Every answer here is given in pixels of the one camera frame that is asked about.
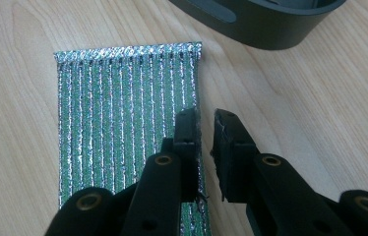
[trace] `silver fabric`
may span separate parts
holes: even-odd
[[[55,53],[60,206],[88,186],[117,193],[139,180],[146,158],[172,137],[174,115],[199,110],[201,49],[189,42]],[[199,170],[203,193],[201,159]],[[200,211],[183,205],[182,235],[211,234],[207,205],[200,203]]]

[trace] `wooden table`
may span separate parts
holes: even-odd
[[[41,235],[58,209],[58,50],[200,40],[203,154],[214,235],[252,235],[243,205],[220,201],[216,108],[259,150],[287,158],[337,200],[368,190],[368,1],[348,0],[298,46],[238,43],[166,0],[0,1],[0,235]]]

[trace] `black plastic part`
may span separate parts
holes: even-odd
[[[215,137],[211,152],[223,197],[230,203],[247,203],[252,158],[257,146],[239,118],[228,111],[215,112]]]
[[[95,187],[76,192],[55,215],[45,236],[119,235],[136,186],[133,184],[115,196]],[[80,209],[78,201],[85,196],[100,198],[90,202],[94,207]]]
[[[353,235],[325,200],[313,191],[284,158],[274,154],[260,154],[253,162],[254,191],[251,192],[248,206],[256,221],[266,222],[262,218],[263,211],[256,213],[256,201],[261,199],[265,204],[262,207],[272,216],[276,232],[283,232],[283,235]],[[269,231],[270,226],[264,223],[258,225],[255,227],[262,231],[262,235],[273,235],[262,230],[264,227]]]
[[[368,192],[351,190],[341,194],[339,214],[355,235],[368,235]]]
[[[222,194],[247,204],[256,236],[368,235],[368,192],[344,192],[339,203],[317,194],[287,160],[260,153],[231,112],[215,112],[212,156]]]
[[[120,235],[179,235],[180,169],[172,153],[148,158]]]
[[[199,193],[199,134],[196,111],[186,109],[175,116],[175,132],[172,152],[181,158],[182,202],[193,202]]]
[[[249,46],[280,50],[300,43],[345,0],[170,0],[206,26]]]

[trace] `green metallic fabric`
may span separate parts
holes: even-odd
[[[146,158],[173,137],[174,115],[199,112],[201,49],[191,42],[55,53],[60,206],[85,187],[118,193],[139,180]],[[181,215],[181,235],[211,235],[207,205],[185,204]]]

